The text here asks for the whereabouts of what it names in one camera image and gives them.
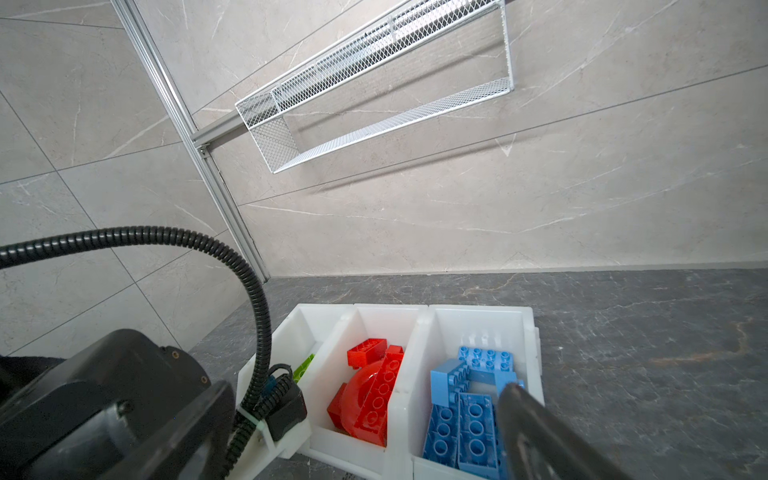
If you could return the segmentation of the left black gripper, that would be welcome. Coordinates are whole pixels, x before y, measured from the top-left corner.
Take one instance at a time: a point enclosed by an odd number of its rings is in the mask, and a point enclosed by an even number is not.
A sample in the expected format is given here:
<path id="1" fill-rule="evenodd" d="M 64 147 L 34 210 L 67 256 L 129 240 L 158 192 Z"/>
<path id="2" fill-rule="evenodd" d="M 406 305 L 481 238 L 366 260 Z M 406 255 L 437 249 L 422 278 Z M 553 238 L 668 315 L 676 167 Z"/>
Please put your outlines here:
<path id="1" fill-rule="evenodd" d="M 219 479 L 235 396 L 209 386 L 190 355 L 132 329 L 68 358 L 4 356 L 1 476 Z"/>

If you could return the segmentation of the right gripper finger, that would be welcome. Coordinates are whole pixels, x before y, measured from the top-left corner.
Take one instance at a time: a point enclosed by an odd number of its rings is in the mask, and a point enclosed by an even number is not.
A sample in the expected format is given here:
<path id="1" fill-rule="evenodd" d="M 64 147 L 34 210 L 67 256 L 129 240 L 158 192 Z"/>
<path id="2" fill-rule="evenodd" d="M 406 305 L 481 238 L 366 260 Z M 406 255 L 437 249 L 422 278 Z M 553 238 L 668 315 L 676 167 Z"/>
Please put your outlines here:
<path id="1" fill-rule="evenodd" d="M 504 387 L 497 415 L 516 479 L 629 477 L 518 385 Z"/>

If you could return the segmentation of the blue lego brick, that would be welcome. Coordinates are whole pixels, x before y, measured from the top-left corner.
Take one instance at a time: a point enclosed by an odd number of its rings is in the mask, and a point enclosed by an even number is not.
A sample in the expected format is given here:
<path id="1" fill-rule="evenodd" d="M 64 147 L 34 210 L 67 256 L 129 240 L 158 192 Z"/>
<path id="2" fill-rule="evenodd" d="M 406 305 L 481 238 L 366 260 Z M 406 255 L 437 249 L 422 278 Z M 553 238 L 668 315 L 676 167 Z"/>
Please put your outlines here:
<path id="1" fill-rule="evenodd" d="M 461 393 L 458 407 L 459 469 L 485 479 L 500 479 L 501 460 L 491 397 Z"/>
<path id="2" fill-rule="evenodd" d="M 522 388 L 526 388 L 525 382 L 518 377 L 514 371 L 478 371 L 471 370 L 469 373 L 469 380 L 471 382 L 479 382 L 482 384 L 493 385 L 496 388 L 497 394 L 500 395 L 507 385 L 517 385 Z"/>
<path id="3" fill-rule="evenodd" d="M 472 372 L 495 373 L 514 371 L 514 358 L 508 351 L 462 346 L 458 350 L 458 358 Z"/>
<path id="4" fill-rule="evenodd" d="M 430 371 L 433 405 L 452 407 L 469 389 L 469 368 L 464 360 L 449 359 Z"/>

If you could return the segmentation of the blue lego brick top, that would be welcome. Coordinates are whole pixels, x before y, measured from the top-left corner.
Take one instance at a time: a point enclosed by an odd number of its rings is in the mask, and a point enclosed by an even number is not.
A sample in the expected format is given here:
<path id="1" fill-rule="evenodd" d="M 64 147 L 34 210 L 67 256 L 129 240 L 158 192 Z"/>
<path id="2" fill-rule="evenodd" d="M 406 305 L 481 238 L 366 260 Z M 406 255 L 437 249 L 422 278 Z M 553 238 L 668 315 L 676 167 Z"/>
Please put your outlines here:
<path id="1" fill-rule="evenodd" d="M 517 385 L 522 388 L 526 388 L 525 382 L 518 377 L 514 371 L 478 371 L 471 370 L 469 373 L 469 380 L 471 382 L 479 382 L 482 384 L 493 385 L 496 388 L 497 394 L 500 395 L 507 385 Z"/>

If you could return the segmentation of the blue lego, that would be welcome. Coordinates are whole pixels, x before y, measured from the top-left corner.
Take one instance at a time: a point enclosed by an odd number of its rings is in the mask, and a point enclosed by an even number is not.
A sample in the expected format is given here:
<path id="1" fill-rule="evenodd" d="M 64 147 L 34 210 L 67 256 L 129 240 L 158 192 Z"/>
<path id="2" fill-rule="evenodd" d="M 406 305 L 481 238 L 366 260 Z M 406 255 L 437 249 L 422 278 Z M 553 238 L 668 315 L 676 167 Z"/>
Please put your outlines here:
<path id="1" fill-rule="evenodd" d="M 454 408 L 432 405 L 422 457 L 457 468 L 458 413 Z"/>

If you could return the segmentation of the green lego brick bottom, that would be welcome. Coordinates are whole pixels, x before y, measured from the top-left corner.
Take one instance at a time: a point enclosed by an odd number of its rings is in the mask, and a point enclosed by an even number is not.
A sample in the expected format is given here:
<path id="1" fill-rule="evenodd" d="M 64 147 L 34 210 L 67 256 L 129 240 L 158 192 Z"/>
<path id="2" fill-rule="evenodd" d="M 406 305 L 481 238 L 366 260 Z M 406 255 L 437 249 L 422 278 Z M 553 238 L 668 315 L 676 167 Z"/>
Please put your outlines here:
<path id="1" fill-rule="evenodd" d="M 311 365 L 312 361 L 314 360 L 315 355 L 310 354 L 307 356 L 304 361 L 293 371 L 293 380 L 295 383 L 298 383 L 302 377 L 305 375 L 307 369 Z"/>

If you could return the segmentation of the red arch lego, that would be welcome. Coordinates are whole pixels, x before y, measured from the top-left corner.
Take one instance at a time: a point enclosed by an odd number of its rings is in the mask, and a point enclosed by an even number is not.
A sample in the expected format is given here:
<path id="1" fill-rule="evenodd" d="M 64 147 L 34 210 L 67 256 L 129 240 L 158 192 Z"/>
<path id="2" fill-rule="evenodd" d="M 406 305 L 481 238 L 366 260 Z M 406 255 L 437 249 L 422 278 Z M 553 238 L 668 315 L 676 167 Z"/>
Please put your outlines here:
<path id="1" fill-rule="evenodd" d="M 354 438 L 359 438 L 355 423 L 382 364 L 379 360 L 359 369 L 347 383 L 341 399 L 342 423 L 345 431 Z"/>

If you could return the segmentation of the red double lego brick top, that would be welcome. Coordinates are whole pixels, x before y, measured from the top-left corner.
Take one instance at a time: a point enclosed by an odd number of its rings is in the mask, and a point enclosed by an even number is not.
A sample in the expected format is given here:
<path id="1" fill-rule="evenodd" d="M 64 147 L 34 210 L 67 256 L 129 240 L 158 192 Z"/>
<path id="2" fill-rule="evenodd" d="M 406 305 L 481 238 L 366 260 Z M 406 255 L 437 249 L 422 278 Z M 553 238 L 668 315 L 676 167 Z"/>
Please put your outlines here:
<path id="1" fill-rule="evenodd" d="M 384 338 L 369 338 L 347 351 L 347 363 L 353 369 L 361 369 L 385 356 L 388 342 Z"/>

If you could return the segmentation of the white middle storage bin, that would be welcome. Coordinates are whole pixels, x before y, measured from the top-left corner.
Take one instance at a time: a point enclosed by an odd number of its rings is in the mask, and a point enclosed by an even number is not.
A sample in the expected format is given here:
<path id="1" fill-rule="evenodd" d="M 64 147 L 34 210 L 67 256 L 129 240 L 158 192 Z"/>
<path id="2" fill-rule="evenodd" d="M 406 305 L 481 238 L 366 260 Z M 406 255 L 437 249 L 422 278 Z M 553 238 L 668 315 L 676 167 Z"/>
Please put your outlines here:
<path id="1" fill-rule="evenodd" d="M 416 305 L 323 305 L 338 316 L 299 382 L 309 439 L 300 453 L 366 479 L 411 479 L 425 410 L 416 342 L 427 315 Z"/>

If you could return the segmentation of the white storage bin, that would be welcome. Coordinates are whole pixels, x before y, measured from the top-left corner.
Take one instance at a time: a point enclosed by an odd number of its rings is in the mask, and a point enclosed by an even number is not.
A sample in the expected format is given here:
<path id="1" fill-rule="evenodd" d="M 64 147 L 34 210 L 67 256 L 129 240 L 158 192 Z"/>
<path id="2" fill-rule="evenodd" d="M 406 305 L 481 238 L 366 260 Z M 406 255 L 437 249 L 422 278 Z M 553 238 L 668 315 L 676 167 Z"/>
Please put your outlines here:
<path id="1" fill-rule="evenodd" d="M 309 439 L 300 453 L 366 479 L 411 479 L 425 410 L 416 342 L 427 315 L 416 305 L 323 305 L 338 316 L 299 382 Z"/>
<path id="2" fill-rule="evenodd" d="M 343 336 L 353 312 L 351 304 L 300 304 L 272 335 L 271 364 L 297 370 L 312 359 L 298 382 L 311 414 L 323 413 L 352 373 Z"/>
<path id="3" fill-rule="evenodd" d="M 513 478 L 498 405 L 513 385 L 543 398 L 531 308 L 429 307 L 389 400 L 383 478 Z"/>

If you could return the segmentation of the white left storage bin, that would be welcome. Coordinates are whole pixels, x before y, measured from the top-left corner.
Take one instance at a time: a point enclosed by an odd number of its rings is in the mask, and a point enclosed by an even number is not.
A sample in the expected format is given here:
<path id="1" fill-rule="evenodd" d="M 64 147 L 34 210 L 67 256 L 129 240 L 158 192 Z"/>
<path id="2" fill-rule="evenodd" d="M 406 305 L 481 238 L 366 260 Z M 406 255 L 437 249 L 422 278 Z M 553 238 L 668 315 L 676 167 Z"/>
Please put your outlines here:
<path id="1" fill-rule="evenodd" d="M 298 382 L 311 414 L 323 413 L 352 373 L 343 336 L 353 312 L 351 304 L 300 304 L 272 335 L 271 364 L 297 370 L 312 359 Z"/>

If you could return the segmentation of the white right storage bin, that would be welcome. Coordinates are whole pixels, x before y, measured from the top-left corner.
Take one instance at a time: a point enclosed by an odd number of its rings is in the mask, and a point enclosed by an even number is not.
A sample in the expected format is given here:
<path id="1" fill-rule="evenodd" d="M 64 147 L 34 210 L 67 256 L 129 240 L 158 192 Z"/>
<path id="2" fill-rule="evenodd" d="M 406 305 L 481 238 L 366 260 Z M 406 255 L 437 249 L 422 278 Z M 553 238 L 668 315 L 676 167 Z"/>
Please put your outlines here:
<path id="1" fill-rule="evenodd" d="M 513 385 L 543 398 L 531 308 L 429 307 L 389 400 L 383 478 L 513 478 L 498 405 Z"/>

